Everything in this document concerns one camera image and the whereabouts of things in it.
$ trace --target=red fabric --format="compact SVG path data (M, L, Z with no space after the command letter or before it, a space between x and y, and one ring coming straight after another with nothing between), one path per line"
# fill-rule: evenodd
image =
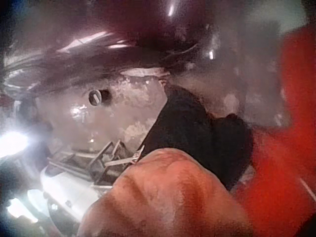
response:
M315 32L312 25L287 35L281 54L282 86L292 125L281 131L255 131L256 175L239 194L258 236L294 236L315 212L300 183L316 188Z

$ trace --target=bright light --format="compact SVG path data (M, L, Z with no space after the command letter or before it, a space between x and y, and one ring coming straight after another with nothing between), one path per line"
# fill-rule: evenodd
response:
M18 132L9 132L0 137L0 158L16 154L28 145L28 138Z
M169 12L168 12L168 16L172 16L174 12L174 5L170 6Z
M52 204L51 205L51 209L56 211L56 210L58 210L58 206L56 204Z
M213 60L214 59L213 50L211 50L208 54L209 54L209 59Z
M125 48L125 47L128 47L128 45L126 45L126 44L114 44L114 45L109 46L109 48Z
M15 218L25 216L30 219L33 223L36 223L38 219L23 205L23 203L15 198L11 200L11 205L6 208L8 212Z

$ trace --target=black cloth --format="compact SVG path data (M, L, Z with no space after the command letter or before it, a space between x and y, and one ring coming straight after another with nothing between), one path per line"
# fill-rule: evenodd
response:
M250 164L253 139L246 123L230 114L212 119L189 91L171 86L167 103L141 147L141 158L159 148L177 148L214 173L230 190Z

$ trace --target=metal frame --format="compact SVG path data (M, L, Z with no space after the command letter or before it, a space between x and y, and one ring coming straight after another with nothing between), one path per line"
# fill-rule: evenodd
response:
M110 154L110 161L103 162L102 158L104 157L104 153L111 147L113 147L113 150ZM116 142L115 145L113 142L107 143L97 155L76 153L76 152L66 152L66 151L61 151L61 149L58 150L58 152L56 152L53 156L55 156L56 154L62 153L62 154L68 155L66 158L64 158L64 160L69 160L77 156L77 157L91 158L92 161L88 164L88 166L85 169L78 168L73 165L65 164L62 161L55 161L52 158L48 158L49 163L79 178L85 179L87 181L94 181L94 185L97 185L97 186L101 182L104 175L108 174L108 175L112 175L116 177L120 176L119 172L109 170L111 166L133 163L138 160L138 157L121 159L121 157L118 155L118 151L119 149L126 149L124 143L121 140L118 140L118 142ZM93 178L93 175L91 172L91 168L95 163L99 163L100 166L103 167L102 173L97 178Z

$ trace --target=light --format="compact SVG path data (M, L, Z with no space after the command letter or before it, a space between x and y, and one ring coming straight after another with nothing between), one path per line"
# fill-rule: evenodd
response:
M54 210L54 211L57 211L58 210L58 206L56 204L52 204L51 205L51 209Z
M19 218L20 216L25 216L30 219L33 223L39 221L26 207L23 203L15 198L11 200L11 205L8 206L7 211L15 218Z
M214 59L213 50L209 51L208 55L209 55L209 59L210 59L210 60L213 60L213 59Z
M174 12L174 5L172 4L169 8L168 16L172 16Z
M114 44L114 45L109 46L109 48L125 48L125 47L128 47L128 45L126 45L126 44Z
M77 114L80 113L80 109L78 109L78 108L72 108L72 109L71 109L71 113L72 113L73 115L77 115Z
M28 145L28 138L19 132L9 132L0 137L0 158L14 155L24 150Z
M59 52L68 52L68 49L70 49L70 48L74 48L74 47L77 47L77 46L82 45L84 43L91 42L91 41L93 41L93 40L95 40L97 38L110 35L110 34L106 35L106 33L107 32L102 31L102 32L99 32L99 33L96 33L96 34L93 34L93 35L90 35L90 36L87 36L87 37L84 37L84 38L81 38L81 39L75 39L69 45L67 45L66 47L64 47L62 49L59 49L58 51Z

